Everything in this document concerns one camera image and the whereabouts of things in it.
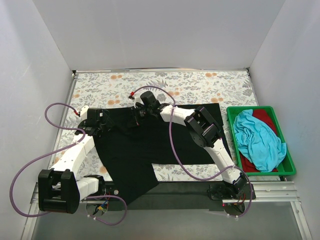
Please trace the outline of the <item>black t shirt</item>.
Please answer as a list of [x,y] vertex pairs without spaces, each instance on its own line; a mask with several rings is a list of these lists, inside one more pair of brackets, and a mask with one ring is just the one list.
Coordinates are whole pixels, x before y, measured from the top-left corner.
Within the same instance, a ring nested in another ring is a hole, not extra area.
[[[154,164],[176,165],[178,162],[170,145],[167,122],[147,118],[140,126],[134,126],[129,107],[110,109],[109,116],[114,127],[94,138],[95,148],[120,197],[129,205],[159,184]],[[194,143],[185,126],[174,123],[172,138],[183,165],[213,163],[209,154]]]

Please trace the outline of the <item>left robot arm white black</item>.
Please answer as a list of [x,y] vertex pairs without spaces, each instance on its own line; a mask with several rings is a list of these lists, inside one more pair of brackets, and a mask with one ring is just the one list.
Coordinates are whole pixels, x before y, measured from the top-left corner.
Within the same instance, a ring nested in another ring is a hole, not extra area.
[[78,170],[95,147],[94,138],[101,137],[113,125],[109,111],[85,105],[78,116],[80,124],[74,129],[71,147],[50,169],[38,175],[38,206],[43,212],[73,214],[87,197],[101,200],[106,196],[102,176],[89,174],[77,178]]

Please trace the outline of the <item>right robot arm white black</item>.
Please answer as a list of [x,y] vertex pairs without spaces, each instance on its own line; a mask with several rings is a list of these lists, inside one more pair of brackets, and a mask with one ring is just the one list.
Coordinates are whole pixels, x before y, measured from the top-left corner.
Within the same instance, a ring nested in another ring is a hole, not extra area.
[[[248,177],[232,161],[224,145],[224,136],[218,122],[208,112],[204,106],[194,109],[178,107],[175,103],[161,103],[151,91],[146,91],[140,97],[135,97],[135,92],[131,92],[129,98],[134,101],[130,108],[133,119],[138,124],[140,120],[147,117],[155,117],[163,122],[169,123],[169,142],[173,155],[178,164],[192,179],[198,181],[210,181],[219,175],[225,185],[227,195],[232,199],[237,199],[245,194],[245,188],[251,187]],[[176,153],[172,125],[178,124],[188,129],[192,140],[203,148],[216,164],[219,172],[208,178],[199,178],[192,175],[182,164]]]

